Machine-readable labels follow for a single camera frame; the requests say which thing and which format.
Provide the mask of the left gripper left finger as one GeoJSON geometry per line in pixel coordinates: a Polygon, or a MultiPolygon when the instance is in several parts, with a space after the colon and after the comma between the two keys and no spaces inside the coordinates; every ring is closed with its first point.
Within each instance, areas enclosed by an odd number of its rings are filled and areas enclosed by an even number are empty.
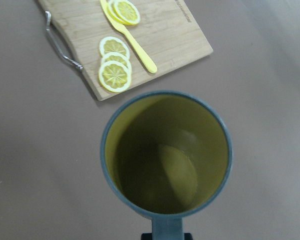
{"type": "Polygon", "coordinates": [[[142,233],[140,240],[152,240],[152,233],[142,233]]]}

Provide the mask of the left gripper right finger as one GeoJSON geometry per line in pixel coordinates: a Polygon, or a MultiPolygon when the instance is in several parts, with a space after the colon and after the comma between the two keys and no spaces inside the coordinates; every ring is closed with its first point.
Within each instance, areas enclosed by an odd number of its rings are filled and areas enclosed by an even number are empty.
{"type": "Polygon", "coordinates": [[[193,236],[191,233],[184,233],[184,240],[193,240],[193,236]]]}

